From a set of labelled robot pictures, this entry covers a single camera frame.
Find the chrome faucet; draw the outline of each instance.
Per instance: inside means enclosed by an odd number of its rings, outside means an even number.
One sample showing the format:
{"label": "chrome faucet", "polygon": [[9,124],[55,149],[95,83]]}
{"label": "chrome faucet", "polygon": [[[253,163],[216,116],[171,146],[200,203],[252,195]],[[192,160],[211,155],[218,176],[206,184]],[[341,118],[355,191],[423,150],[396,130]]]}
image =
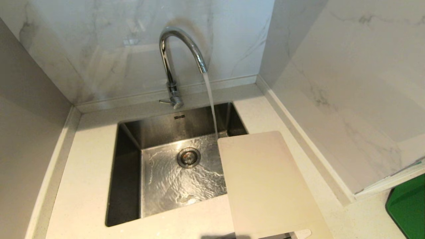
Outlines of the chrome faucet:
{"label": "chrome faucet", "polygon": [[207,66],[205,65],[204,58],[202,57],[201,51],[195,42],[189,37],[189,35],[177,27],[166,27],[159,38],[159,48],[161,49],[162,61],[164,62],[165,73],[168,77],[167,87],[168,92],[170,94],[170,100],[160,100],[161,103],[172,104],[174,109],[178,109],[183,106],[183,101],[180,97],[180,92],[177,89],[177,82],[174,80],[173,75],[171,73],[170,62],[167,57],[167,38],[168,37],[177,37],[182,40],[189,50],[192,52],[193,57],[196,60],[196,64],[198,65],[199,71],[201,74],[207,72]]}

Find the green bin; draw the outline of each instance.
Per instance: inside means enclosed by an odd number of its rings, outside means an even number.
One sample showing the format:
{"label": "green bin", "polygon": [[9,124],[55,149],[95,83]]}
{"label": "green bin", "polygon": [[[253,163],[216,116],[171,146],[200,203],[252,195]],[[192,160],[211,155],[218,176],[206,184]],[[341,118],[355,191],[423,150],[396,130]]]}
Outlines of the green bin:
{"label": "green bin", "polygon": [[409,239],[425,239],[425,174],[396,186],[385,208]]}

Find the quartz countertop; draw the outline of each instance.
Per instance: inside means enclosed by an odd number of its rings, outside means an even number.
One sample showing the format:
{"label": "quartz countertop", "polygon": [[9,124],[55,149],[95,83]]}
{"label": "quartz countertop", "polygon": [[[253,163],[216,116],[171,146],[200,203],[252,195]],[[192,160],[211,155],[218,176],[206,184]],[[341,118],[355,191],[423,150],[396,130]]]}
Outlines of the quartz countertop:
{"label": "quartz countertop", "polygon": [[[250,134],[276,130],[282,134],[334,238],[404,238],[385,211],[389,191],[345,207],[339,203],[255,84],[216,90],[213,97],[215,103],[233,101]],[[181,110],[209,104],[206,93],[185,96],[184,102]],[[172,107],[155,101],[81,117],[56,196],[47,239],[205,239],[234,231],[227,195],[113,227],[105,226],[118,123],[171,112]]]}

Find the white wall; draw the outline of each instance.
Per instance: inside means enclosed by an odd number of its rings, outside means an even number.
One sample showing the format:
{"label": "white wall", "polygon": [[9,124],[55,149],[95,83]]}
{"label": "white wall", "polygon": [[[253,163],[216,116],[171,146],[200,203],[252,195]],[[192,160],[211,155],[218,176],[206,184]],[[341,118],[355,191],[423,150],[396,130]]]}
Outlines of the white wall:
{"label": "white wall", "polygon": [[[166,89],[159,52],[165,26],[193,37],[210,80],[258,74],[273,3],[17,0],[0,2],[0,17],[60,91],[79,104]],[[172,55],[181,86],[203,82],[183,43],[172,44]]]}
{"label": "white wall", "polygon": [[70,110],[0,19],[0,238],[24,238]]}
{"label": "white wall", "polygon": [[260,75],[358,192],[425,155],[425,2],[317,4],[276,0]]}

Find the faucet handle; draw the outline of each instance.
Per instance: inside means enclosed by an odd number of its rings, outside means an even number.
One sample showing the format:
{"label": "faucet handle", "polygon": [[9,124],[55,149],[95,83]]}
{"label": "faucet handle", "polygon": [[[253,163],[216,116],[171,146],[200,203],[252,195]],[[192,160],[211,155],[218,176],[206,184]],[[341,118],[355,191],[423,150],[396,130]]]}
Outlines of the faucet handle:
{"label": "faucet handle", "polygon": [[171,104],[173,105],[174,103],[171,102],[170,100],[159,100],[160,103],[166,103],[166,104]]}

